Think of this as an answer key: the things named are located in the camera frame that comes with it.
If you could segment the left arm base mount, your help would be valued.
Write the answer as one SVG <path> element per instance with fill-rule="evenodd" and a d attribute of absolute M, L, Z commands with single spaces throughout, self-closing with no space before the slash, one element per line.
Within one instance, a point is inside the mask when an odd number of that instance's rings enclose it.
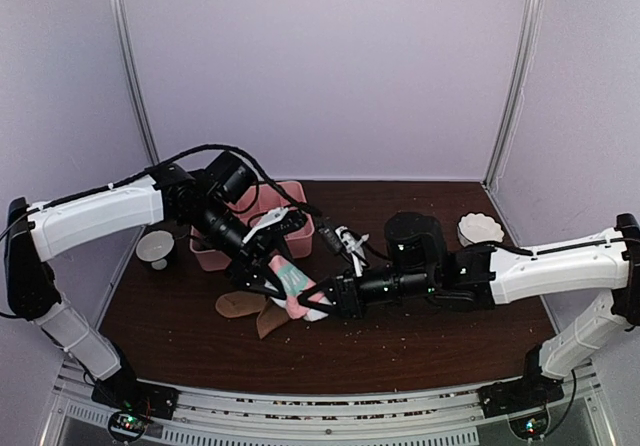
<path fill-rule="evenodd" d="M 104 384 L 93 387 L 91 399 L 114 409 L 107 420 L 107 432 L 119 443 L 140 440 L 158 419 L 173 418 L 179 392 L 177 389 L 140 382 L 132 399 L 120 399 Z"/>

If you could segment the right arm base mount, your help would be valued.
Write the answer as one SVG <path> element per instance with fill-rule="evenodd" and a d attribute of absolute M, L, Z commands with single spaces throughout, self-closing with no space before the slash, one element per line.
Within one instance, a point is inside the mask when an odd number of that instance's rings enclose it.
<path fill-rule="evenodd" d="M 550 403 L 564 398 L 563 382 L 524 377 L 481 387 L 479 403 L 485 418 L 506 416 L 519 440 L 542 440 L 551 431 Z"/>

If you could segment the pink patterned sock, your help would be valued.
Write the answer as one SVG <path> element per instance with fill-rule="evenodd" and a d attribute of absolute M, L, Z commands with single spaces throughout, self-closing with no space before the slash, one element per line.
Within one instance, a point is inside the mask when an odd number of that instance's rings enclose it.
<path fill-rule="evenodd" d="M 284 300 L 272 298 L 272 301 L 278 307 L 284 309 L 290 319 L 316 322 L 328 316 L 327 313 L 299 304 L 298 296 L 304 290 L 316 285 L 302 270 L 280 255 L 276 255 L 271 259 L 269 267 L 280 280 L 286 294 Z"/>

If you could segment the tan ribbed sock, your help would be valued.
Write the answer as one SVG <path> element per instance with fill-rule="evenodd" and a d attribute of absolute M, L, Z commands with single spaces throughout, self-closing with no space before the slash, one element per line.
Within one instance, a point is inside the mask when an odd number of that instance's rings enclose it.
<path fill-rule="evenodd" d="M 216 312 L 226 319 L 255 316 L 257 335 L 265 339 L 291 321 L 287 312 L 271 299 L 245 291 L 222 294 L 215 303 Z"/>

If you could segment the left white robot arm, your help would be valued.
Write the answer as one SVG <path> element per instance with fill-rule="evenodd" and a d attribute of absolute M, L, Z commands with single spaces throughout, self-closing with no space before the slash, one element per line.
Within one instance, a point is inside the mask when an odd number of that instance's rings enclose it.
<path fill-rule="evenodd" d="M 123 410 L 143 402 L 143 387 L 128 376 L 123 354 L 59 289 L 52 268 L 59 257 L 173 221 L 195 229 L 228 257 L 227 274 L 240 288 L 286 297 L 271 262 L 283 241 L 277 229 L 288 213 L 276 209 L 249 227 L 231 209 L 252 186 L 273 186 L 274 181 L 245 151 L 219 144 L 210 148 L 218 155 L 199 170 L 188 171 L 171 158 L 109 185 L 44 202 L 20 197 L 9 207 L 1 237 L 10 318 L 49 335 L 94 379 L 105 382 L 106 395 Z"/>

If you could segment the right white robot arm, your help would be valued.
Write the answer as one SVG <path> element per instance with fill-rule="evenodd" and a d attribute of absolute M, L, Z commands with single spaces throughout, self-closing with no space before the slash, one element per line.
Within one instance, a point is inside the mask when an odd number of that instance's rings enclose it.
<path fill-rule="evenodd" d="M 519 406 L 535 406 L 613 335 L 639 325 L 639 223 L 620 214 L 591 236 L 529 248 L 482 241 L 448 251 L 439 221 L 402 212 L 384 226 L 389 262 L 345 272 L 301 292 L 299 304 L 360 318 L 369 305 L 422 297 L 454 311 L 489 310 L 533 296 L 595 289 L 591 306 L 528 356 L 513 385 Z"/>

